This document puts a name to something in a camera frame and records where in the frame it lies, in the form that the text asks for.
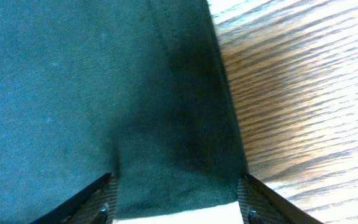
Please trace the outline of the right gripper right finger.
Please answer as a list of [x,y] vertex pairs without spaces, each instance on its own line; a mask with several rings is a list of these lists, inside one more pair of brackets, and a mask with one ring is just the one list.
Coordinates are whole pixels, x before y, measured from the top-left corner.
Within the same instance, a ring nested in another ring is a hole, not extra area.
[[250,174],[239,179],[237,198],[244,224],[323,224]]

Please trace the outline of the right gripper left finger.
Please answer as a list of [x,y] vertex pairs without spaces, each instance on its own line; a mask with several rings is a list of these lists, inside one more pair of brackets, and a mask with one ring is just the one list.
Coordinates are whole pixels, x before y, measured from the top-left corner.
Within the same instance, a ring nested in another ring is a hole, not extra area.
[[118,180],[104,174],[33,224],[112,224],[117,210]]

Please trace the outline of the black t-shirt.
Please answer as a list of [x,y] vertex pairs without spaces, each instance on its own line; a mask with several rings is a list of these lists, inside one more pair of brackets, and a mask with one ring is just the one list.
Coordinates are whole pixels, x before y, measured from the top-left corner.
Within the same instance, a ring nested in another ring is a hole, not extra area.
[[243,168],[206,1],[0,0],[0,223],[107,173],[116,223],[240,223]]

